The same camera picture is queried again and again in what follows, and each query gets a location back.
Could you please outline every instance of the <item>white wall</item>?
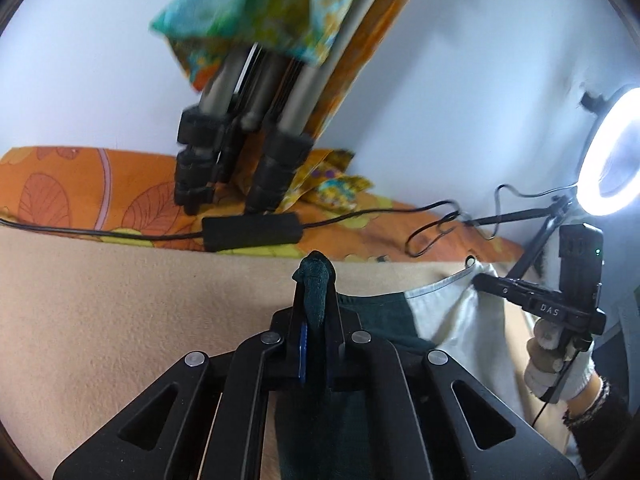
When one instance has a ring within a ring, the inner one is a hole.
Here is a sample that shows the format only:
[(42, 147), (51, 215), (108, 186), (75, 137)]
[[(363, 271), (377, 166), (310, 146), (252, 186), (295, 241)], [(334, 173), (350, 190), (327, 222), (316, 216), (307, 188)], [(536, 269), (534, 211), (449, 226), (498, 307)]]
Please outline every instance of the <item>white wall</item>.
[[(196, 95), (148, 32), (167, 1), (26, 0), (0, 37), (0, 151), (175, 153)], [(411, 0), (321, 144), (355, 149), (352, 170), (377, 192), (492, 214), (502, 182), (567, 184), (591, 124), (584, 89), (633, 81), (640, 57), (606, 0)], [(524, 241), (536, 228), (503, 232)]]

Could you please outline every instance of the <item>dark green cloth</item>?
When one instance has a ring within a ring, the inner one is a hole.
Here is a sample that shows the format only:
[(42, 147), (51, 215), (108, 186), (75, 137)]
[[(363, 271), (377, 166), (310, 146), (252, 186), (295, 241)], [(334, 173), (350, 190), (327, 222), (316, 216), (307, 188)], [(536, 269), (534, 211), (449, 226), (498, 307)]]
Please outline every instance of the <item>dark green cloth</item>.
[[(364, 393), (331, 392), (325, 385), (324, 302), (332, 273), (331, 263), (314, 252), (293, 275), (305, 285), (307, 372), (305, 387), (281, 393), (276, 404), (283, 480), (374, 478)], [(364, 330), (389, 339), (399, 349), (427, 352), (434, 348), (418, 338), (414, 316), (401, 292), (371, 298), (339, 294), (338, 304), (357, 312)]]

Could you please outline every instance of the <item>beige blanket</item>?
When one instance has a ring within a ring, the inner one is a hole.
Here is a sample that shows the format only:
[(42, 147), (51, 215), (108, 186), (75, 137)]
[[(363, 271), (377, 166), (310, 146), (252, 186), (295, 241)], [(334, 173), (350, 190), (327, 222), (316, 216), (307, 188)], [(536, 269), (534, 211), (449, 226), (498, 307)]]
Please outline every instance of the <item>beige blanket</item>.
[[(0, 420), (49, 479), (60, 461), (187, 352), (231, 351), (290, 305), (297, 260), (154, 250), (0, 228)], [(356, 296), (433, 283), (463, 263), (335, 264)], [(516, 370), (530, 337), (506, 308)], [(518, 375), (526, 418), (540, 404)], [(562, 449), (562, 407), (538, 427)], [(277, 478), (273, 428), (263, 478)]]

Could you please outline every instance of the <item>bracelet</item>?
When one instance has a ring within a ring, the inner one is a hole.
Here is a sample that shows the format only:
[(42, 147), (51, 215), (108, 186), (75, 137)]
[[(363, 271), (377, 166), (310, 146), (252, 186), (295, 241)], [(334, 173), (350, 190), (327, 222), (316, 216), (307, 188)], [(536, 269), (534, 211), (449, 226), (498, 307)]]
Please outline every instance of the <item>bracelet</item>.
[(600, 385), (600, 392), (596, 396), (591, 406), (588, 407), (583, 414), (577, 416), (576, 418), (571, 418), (569, 416), (569, 411), (567, 410), (567, 412), (564, 414), (564, 417), (562, 419), (564, 420), (564, 423), (569, 428), (569, 430), (572, 430), (574, 428), (577, 428), (589, 422), (604, 405), (605, 401), (607, 400), (607, 397), (609, 397), (610, 391), (611, 391), (611, 387), (609, 386), (609, 381), (602, 378), (602, 384)]

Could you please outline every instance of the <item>white glove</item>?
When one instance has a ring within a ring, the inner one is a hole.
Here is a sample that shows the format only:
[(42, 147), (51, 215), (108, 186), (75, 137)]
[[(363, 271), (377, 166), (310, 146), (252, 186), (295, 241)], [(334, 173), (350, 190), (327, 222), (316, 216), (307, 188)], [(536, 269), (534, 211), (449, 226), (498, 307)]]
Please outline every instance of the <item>white glove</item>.
[[(555, 384), (558, 372), (562, 369), (564, 362), (574, 356), (575, 349), (571, 344), (567, 347), (565, 355), (559, 351), (558, 343), (561, 333), (561, 326), (545, 319), (539, 319), (533, 327), (535, 337), (527, 341), (530, 360), (524, 370), (524, 381), (538, 398), (542, 397)], [(550, 401), (552, 404), (559, 400), (571, 400), (584, 390), (594, 371), (591, 359), (592, 352), (593, 343), (588, 351), (578, 354), (566, 373), (564, 385), (561, 384), (552, 397)]]

